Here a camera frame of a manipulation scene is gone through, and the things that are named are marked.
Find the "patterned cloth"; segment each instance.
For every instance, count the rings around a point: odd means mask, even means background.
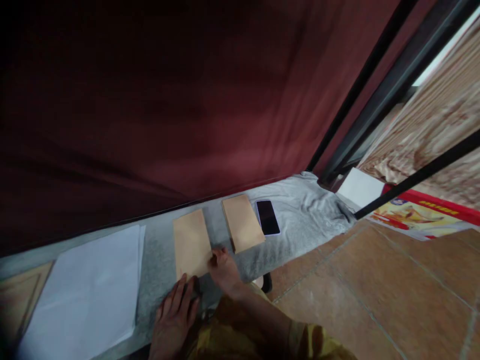
[[[398,184],[480,129],[480,19],[459,40],[358,168]],[[480,149],[414,187],[480,210]]]
[[[254,284],[252,291],[269,301]],[[319,325],[292,321],[286,359],[345,359],[355,356]],[[274,352],[255,321],[229,297],[222,297],[210,323],[188,346],[189,360],[270,359]]]

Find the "black metal bar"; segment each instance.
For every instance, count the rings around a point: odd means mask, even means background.
[[[407,190],[411,189],[415,185],[421,183],[423,180],[431,177],[433,174],[438,173],[440,170],[446,168],[448,165],[454,163],[458,159],[472,152],[480,147],[480,129],[475,131],[469,137],[460,141],[457,145],[445,151],[442,155],[435,160],[429,162],[420,170],[410,175],[397,186],[393,187],[377,199],[373,200],[367,206],[361,208],[354,215],[357,220],[370,214],[375,209],[378,209],[383,204],[388,203],[390,200],[395,199],[400,194],[403,194]]]
[[[349,160],[478,5],[479,0],[438,0],[336,149],[322,183]]]
[[[328,130],[325,133],[325,136],[323,137],[320,144],[318,145],[318,148],[313,154],[313,157],[311,158],[310,163],[306,168],[307,171],[313,171],[315,165],[320,159],[320,156],[322,156],[330,141],[333,139],[335,133],[339,129],[340,125],[344,121],[352,106],[354,105],[355,100],[357,100],[357,98],[359,97],[363,88],[367,84],[367,81],[370,79],[370,76],[372,76],[372,74],[374,73],[377,65],[382,60],[390,44],[401,29],[402,25],[404,24],[405,20],[409,16],[417,1],[418,0],[401,0],[396,7],[385,29],[381,33],[380,38],[376,42],[371,54],[368,56],[365,65],[361,69],[360,74],[356,78],[355,83],[348,92],[345,100],[343,101],[340,109],[338,110],[338,113],[331,122]]]

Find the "yellow clothing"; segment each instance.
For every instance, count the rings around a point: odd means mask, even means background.
[[[250,286],[269,301],[258,286]],[[356,359],[319,325],[292,321],[288,337],[286,359]],[[253,319],[224,296],[210,323],[202,326],[197,340],[189,346],[187,359],[270,359],[273,352]]]

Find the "smartphone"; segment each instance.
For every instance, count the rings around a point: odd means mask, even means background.
[[[260,227],[265,236],[280,234],[279,223],[275,217],[274,207],[270,200],[261,200],[256,202],[258,219]]]

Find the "wooden board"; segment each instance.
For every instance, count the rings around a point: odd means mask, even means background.
[[[53,262],[0,282],[0,323],[9,345],[27,330]]]
[[[246,194],[225,199],[221,204],[236,254],[265,242],[265,235]]]
[[[208,273],[207,262],[212,257],[209,234],[202,209],[173,220],[175,238],[176,279],[183,273],[201,277]]]

